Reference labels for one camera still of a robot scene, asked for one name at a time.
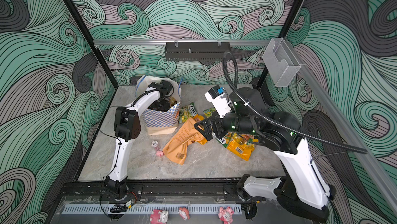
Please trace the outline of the gold foil snack bag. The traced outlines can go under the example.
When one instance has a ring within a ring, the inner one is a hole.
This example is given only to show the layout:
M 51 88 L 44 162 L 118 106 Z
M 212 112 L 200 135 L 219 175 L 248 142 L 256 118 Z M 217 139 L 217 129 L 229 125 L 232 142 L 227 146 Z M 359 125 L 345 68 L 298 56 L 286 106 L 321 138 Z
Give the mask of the gold foil snack bag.
M 170 107 L 177 104 L 177 100 L 174 97 L 169 98 Z

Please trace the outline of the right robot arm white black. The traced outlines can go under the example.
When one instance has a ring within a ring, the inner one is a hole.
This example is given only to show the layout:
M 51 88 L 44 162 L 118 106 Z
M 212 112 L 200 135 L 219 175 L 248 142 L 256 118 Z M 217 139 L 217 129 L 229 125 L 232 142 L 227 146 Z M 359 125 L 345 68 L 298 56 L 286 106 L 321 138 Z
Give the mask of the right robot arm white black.
M 228 95 L 216 85 L 205 93 L 205 98 L 216 109 L 194 126 L 205 139 L 221 139 L 229 132 L 253 135 L 258 141 L 252 144 L 270 149 L 284 165 L 285 176 L 245 174 L 236 185 L 235 194 L 241 201 L 276 200 L 291 214 L 325 223 L 329 217 L 327 205 L 336 189 L 325 182 L 307 139 L 297 133 L 300 122 L 286 112 L 270 114 L 256 89 L 244 87 Z

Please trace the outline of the orange snack pouch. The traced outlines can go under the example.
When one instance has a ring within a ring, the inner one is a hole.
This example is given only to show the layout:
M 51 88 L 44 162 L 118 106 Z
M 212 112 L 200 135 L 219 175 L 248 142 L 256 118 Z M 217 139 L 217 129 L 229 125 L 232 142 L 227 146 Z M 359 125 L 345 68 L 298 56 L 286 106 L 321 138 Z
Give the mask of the orange snack pouch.
M 195 124 L 196 120 L 194 118 L 188 118 L 162 149 L 165 157 L 171 162 L 183 165 L 187 157 L 189 145 L 196 142 L 199 144 L 205 144 L 207 142 L 204 136 L 195 129 Z

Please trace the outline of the blue checkered paper bag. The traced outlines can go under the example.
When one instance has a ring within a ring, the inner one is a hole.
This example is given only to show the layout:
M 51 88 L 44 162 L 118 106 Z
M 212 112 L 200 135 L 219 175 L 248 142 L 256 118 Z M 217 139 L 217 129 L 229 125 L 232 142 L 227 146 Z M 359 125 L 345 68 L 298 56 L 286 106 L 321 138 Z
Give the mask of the blue checkered paper bag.
M 177 82 L 168 78 L 163 79 L 158 77 L 143 76 L 138 80 L 135 94 L 140 96 L 146 90 L 149 90 L 150 84 L 162 84 L 161 81 L 165 81 L 172 86 L 171 92 L 166 94 L 165 100 L 169 101 L 169 98 L 173 97 L 176 101 L 176 104 L 172 106 L 170 106 L 170 103 L 165 104 L 167 111 L 155 110 L 152 107 L 145 109 L 140 108 L 139 116 L 143 116 L 149 136 L 172 134 L 178 127 L 179 111 L 181 108 L 180 94 L 182 90 L 180 89 Z

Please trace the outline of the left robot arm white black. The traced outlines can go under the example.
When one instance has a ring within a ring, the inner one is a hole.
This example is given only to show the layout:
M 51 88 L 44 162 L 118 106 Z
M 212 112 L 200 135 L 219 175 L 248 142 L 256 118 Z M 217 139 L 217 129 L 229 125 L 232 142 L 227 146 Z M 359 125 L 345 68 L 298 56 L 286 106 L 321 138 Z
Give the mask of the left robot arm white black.
M 115 141 L 116 148 L 113 158 L 113 167 L 104 178 L 105 188 L 122 200 L 127 196 L 127 167 L 133 141 L 141 133 L 140 116 L 149 107 L 169 106 L 167 100 L 174 93 L 171 82 L 162 80 L 152 82 L 147 89 L 128 106 L 117 107 L 115 111 Z

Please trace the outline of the green Fox's candy bag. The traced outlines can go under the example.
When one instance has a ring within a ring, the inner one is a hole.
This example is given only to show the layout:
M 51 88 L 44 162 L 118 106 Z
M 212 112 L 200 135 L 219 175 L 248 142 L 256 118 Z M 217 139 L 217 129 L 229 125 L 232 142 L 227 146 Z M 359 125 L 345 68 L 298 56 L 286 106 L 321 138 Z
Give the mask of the green Fox's candy bag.
M 197 115 L 197 111 L 195 109 L 194 103 L 190 103 L 186 106 L 183 106 L 179 110 L 179 123 L 184 123 L 188 118 L 195 117 Z
M 216 112 L 215 108 L 209 108 L 209 109 L 204 110 L 204 115 L 205 115 L 205 117 L 211 117 L 214 112 Z

